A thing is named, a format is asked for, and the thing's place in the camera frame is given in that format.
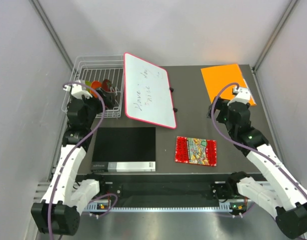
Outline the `red floral plate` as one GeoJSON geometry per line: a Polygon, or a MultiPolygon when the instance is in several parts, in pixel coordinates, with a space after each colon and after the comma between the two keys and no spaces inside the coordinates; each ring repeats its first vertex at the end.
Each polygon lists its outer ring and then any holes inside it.
{"type": "Polygon", "coordinates": [[[114,87],[112,86],[112,82],[109,79],[103,80],[101,84],[101,89],[108,93],[112,93],[115,91],[114,87]]]}

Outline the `orange plate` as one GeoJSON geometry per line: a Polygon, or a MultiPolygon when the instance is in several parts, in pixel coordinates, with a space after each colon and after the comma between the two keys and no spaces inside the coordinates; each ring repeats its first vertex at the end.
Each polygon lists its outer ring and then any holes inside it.
{"type": "MultiPolygon", "coordinates": [[[[91,84],[91,88],[94,90],[101,88],[101,87],[102,87],[102,83],[99,81],[93,81],[91,84]]],[[[97,94],[93,90],[91,90],[90,92],[95,98],[97,98],[97,94]]]]}

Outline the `lime green plate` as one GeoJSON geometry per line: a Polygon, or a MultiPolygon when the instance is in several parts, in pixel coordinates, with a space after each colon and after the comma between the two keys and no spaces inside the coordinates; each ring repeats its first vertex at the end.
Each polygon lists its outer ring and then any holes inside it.
{"type": "Polygon", "coordinates": [[[85,81],[85,84],[86,84],[87,86],[91,87],[92,82],[90,82],[90,81],[85,81]]]}

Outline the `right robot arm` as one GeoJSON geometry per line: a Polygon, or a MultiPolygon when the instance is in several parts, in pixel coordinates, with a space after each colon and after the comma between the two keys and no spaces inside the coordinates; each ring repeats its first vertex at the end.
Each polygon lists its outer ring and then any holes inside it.
{"type": "Polygon", "coordinates": [[[227,179],[227,193],[233,198],[243,196],[252,200],[274,218],[286,237],[295,239],[307,233],[307,190],[279,160],[262,132],[251,125],[249,107],[242,99],[229,101],[216,97],[207,116],[214,124],[225,125],[224,138],[258,168],[273,190],[240,171],[227,179]]]}

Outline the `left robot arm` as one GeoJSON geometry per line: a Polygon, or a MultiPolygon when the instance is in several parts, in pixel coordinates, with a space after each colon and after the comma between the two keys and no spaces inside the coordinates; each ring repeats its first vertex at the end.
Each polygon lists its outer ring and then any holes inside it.
{"type": "Polygon", "coordinates": [[[79,167],[95,132],[92,124],[98,114],[104,114],[112,106],[108,92],[98,88],[90,94],[73,96],[68,102],[57,167],[42,199],[31,207],[38,231],[48,234],[51,240],[55,235],[75,235],[81,215],[92,198],[102,198],[107,192],[107,186],[95,179],[85,179],[77,189],[74,188],[79,167]]]}

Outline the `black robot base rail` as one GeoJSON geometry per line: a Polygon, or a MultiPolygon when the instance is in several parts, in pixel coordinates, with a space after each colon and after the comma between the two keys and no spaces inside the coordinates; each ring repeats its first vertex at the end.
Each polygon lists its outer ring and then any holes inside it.
{"type": "Polygon", "coordinates": [[[243,200],[226,186],[230,175],[220,174],[80,174],[78,182],[88,178],[100,181],[100,192],[118,196],[122,208],[217,207],[219,202],[243,200]]]}

